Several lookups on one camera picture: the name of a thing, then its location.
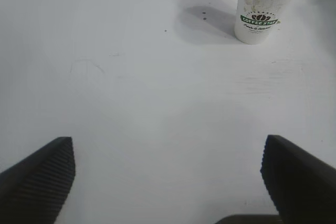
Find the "cup logo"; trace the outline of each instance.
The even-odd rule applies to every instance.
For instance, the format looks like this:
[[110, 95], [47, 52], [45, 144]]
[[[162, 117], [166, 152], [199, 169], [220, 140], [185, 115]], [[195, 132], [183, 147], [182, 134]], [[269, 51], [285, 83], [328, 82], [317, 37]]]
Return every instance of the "cup logo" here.
[[241, 15], [242, 22], [248, 23], [254, 26], [271, 26], [278, 22], [275, 19], [275, 14], [267, 12], [249, 12], [246, 16]]
[[259, 21], [268, 21], [271, 19], [271, 16], [265, 16], [264, 14], [259, 14], [259, 15], [253, 14], [252, 19], [259, 20]]

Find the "white table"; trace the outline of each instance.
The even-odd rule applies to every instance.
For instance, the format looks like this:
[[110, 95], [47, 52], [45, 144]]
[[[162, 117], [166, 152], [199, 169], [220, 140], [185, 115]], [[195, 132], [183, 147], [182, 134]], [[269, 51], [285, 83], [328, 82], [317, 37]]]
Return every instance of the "white table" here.
[[276, 213], [267, 134], [336, 166], [336, 5], [293, 0], [249, 46], [232, 33], [236, 2], [0, 0], [1, 169], [72, 136], [58, 223]]

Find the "white surface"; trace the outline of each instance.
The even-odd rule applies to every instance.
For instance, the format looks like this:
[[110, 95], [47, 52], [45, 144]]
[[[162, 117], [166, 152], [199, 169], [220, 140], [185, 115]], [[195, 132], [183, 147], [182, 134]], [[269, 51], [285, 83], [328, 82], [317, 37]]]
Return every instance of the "white surface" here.
[[236, 3], [0, 0], [1, 168], [72, 136], [59, 224], [274, 213], [267, 134], [336, 166], [336, 7], [293, 0], [248, 46], [232, 36]]

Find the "scratch mark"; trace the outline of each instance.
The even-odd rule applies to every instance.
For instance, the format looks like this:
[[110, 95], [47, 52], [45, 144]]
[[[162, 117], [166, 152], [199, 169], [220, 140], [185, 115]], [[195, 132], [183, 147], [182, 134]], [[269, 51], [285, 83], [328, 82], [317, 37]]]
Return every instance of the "scratch mark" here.
[[110, 57], [118, 57], [118, 56], [124, 56], [124, 54], [118, 52], [114, 55], [110, 55]]
[[105, 70], [101, 66], [99, 66], [97, 63], [95, 63], [92, 59], [79, 59], [79, 60], [75, 60], [73, 63], [71, 63], [70, 73], [72, 73], [72, 70], [74, 68], [74, 63], [79, 63], [79, 62], [86, 62], [86, 72], [88, 72], [88, 63], [91, 63], [97, 69], [99, 69], [100, 72], [105, 73]]

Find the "ridged rubber pad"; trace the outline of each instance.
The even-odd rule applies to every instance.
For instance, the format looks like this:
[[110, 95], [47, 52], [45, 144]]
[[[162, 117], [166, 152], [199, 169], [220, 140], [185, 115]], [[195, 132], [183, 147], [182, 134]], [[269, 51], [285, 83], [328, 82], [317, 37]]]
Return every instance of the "ridged rubber pad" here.
[[336, 170], [281, 136], [268, 136], [261, 174], [285, 224], [336, 223]]
[[0, 223], [54, 223], [75, 178], [73, 152], [60, 137], [1, 173]]

